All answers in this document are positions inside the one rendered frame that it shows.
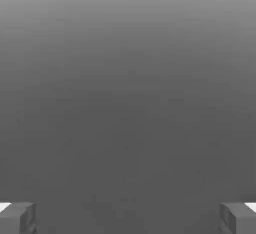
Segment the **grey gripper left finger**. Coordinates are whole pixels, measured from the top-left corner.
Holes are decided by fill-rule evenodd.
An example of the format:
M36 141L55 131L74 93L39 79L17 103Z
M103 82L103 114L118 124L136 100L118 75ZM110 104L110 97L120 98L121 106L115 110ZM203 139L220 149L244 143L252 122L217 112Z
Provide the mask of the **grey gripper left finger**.
M38 234L37 204L0 202L0 234Z

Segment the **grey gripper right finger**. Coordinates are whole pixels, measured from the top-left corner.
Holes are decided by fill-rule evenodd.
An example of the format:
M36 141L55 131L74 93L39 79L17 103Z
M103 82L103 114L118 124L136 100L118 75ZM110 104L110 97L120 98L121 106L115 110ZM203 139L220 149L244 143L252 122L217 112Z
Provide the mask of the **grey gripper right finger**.
M256 202L221 203L219 234L256 234Z

